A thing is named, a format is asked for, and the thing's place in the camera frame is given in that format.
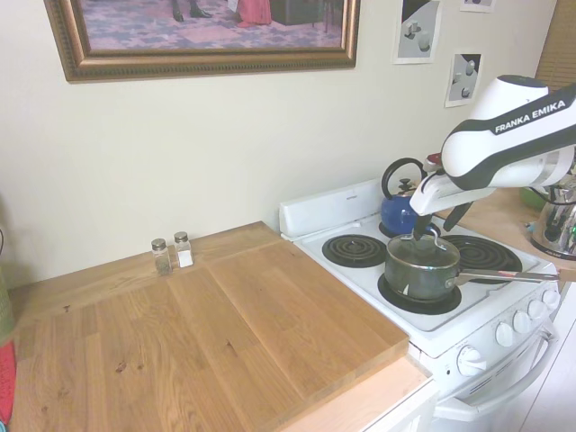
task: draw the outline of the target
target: oven handle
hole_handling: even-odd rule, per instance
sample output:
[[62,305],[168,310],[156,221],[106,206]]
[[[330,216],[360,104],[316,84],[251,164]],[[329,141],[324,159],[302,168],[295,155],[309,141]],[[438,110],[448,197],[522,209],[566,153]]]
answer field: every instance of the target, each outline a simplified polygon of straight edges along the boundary
[[522,379],[495,398],[479,405],[469,405],[457,398],[448,398],[447,400],[440,401],[434,411],[434,417],[467,422],[475,421],[515,399],[538,379],[552,360],[558,343],[558,336],[554,324],[552,324],[550,320],[548,320],[545,327],[540,330],[540,337],[547,342],[546,350],[538,363],[530,369]]

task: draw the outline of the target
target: cream wall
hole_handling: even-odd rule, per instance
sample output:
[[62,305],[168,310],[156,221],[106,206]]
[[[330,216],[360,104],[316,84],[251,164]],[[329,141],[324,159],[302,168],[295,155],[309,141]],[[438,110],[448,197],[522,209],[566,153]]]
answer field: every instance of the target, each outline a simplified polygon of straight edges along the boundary
[[485,86],[533,76],[555,0],[493,14],[445,0],[436,62],[391,63],[397,3],[364,0],[353,70],[68,84],[43,2],[0,14],[0,223],[9,284],[203,236],[280,201],[380,176],[438,151],[470,107],[445,109],[454,49],[485,54]]

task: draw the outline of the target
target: control panel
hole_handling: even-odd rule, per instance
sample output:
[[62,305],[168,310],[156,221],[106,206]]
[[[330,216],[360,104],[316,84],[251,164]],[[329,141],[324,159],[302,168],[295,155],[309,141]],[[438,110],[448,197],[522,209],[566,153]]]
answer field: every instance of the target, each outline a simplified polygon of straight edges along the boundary
[[457,346],[433,359],[421,353],[419,361],[432,372],[443,389],[455,389],[505,362],[527,339],[534,336],[560,305],[555,283],[542,286],[503,311],[462,340]]

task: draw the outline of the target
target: stainless steel kettle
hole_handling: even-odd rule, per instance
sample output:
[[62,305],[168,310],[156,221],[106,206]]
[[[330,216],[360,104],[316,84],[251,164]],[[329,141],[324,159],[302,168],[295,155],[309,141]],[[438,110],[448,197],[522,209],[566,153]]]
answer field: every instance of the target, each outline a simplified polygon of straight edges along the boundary
[[532,232],[532,244],[546,254],[576,261],[576,179],[550,188],[550,198]]

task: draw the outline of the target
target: poster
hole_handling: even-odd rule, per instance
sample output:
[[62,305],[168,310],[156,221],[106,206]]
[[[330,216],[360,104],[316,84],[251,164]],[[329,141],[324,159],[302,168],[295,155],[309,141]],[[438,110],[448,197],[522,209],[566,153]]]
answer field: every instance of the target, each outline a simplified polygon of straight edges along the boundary
[[432,63],[440,33],[442,2],[439,0],[400,0],[396,30],[396,64]]
[[454,54],[450,74],[445,106],[471,104],[482,74],[482,54]]
[[460,10],[464,12],[494,12],[496,0],[460,0]]

